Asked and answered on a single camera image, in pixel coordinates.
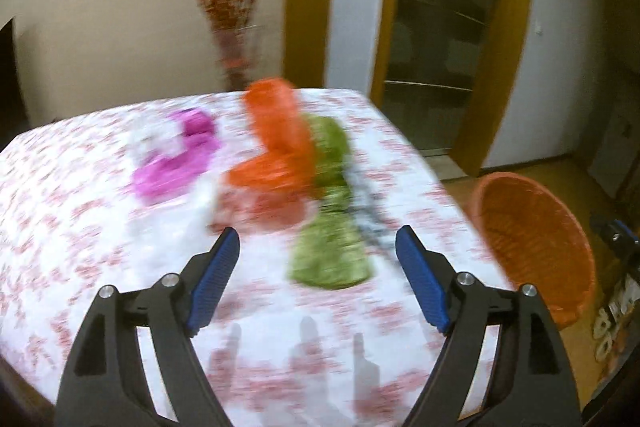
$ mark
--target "metal screw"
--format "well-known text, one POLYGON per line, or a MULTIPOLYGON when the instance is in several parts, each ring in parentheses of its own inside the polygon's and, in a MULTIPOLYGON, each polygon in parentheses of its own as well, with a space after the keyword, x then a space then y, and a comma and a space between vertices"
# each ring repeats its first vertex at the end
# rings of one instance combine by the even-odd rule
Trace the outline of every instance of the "metal screw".
POLYGON ((164 277, 162 277, 162 286, 166 286, 167 288, 172 288, 177 285, 180 280, 180 276, 177 273, 168 273, 164 277))
POLYGON ((460 272, 458 274, 458 282, 463 286, 471 286, 474 282, 476 282, 476 278, 469 272, 460 272))
POLYGON ((532 284, 526 284, 522 287, 522 293, 524 293, 524 295, 526 295, 527 297, 535 297, 536 295, 538 295, 538 290, 532 284))
POLYGON ((107 286, 103 286, 102 288, 100 288, 100 291, 98 291, 98 295, 100 297, 102 297, 103 299, 108 299, 109 297, 111 297, 113 295, 113 292, 115 290, 116 290, 116 288, 114 288, 113 286, 108 284, 107 286))

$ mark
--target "vase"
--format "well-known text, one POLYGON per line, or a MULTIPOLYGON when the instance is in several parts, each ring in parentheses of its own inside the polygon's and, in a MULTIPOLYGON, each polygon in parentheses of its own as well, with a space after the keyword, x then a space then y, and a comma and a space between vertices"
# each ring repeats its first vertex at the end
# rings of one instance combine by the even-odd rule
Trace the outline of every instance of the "vase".
POLYGON ((258 55, 259 26, 214 30, 225 71, 225 90, 244 90, 252 81, 250 70, 258 55))

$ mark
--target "wooden door frame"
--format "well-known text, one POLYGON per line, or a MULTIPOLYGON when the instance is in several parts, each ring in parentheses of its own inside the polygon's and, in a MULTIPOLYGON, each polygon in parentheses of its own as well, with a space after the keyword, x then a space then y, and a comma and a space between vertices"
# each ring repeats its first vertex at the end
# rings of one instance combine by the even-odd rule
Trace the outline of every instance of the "wooden door frame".
MULTIPOLYGON (((397 0, 383 0, 370 99, 382 107, 397 0)), ((529 23, 530 0, 494 0, 469 105, 449 152, 460 168, 478 176, 500 128, 518 73, 529 23)))

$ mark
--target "laundry basket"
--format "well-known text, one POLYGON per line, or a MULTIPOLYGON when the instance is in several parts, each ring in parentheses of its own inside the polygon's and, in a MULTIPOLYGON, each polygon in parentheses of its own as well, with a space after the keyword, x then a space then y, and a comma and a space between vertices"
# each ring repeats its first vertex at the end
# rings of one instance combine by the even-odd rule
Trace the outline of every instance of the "laundry basket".
POLYGON ((514 286, 537 286, 558 328, 588 306, 595 264, 584 231, 545 187, 511 172, 480 178, 467 213, 514 286))

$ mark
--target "table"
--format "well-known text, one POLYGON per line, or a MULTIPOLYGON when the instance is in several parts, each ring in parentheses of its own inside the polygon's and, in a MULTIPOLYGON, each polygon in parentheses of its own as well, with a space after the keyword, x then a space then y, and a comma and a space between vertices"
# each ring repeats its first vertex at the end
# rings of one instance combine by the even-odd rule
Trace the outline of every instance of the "table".
MULTIPOLYGON (((389 227, 409 224, 456 270, 510 287, 427 164, 365 97, 335 89, 299 93, 305 111, 332 116, 347 131, 389 227)), ((215 236, 204 227, 206 187, 258 152, 239 93, 117 107, 18 136, 0 153, 0 354, 55 402, 97 289, 147 287, 209 250, 215 236), (224 145, 196 196, 144 207, 129 186, 129 131, 148 112, 187 107, 217 117, 224 145)), ((241 237, 240 261, 214 320, 193 339, 213 389, 243 427, 402 421, 443 338, 425 322, 398 266, 379 252, 370 251, 375 276, 356 287, 324 291, 290 283, 286 267, 296 233, 241 237)), ((467 412, 482 400, 496 336, 493 328, 485 336, 467 412)), ((158 412, 172 417, 145 328, 140 343, 158 412)))

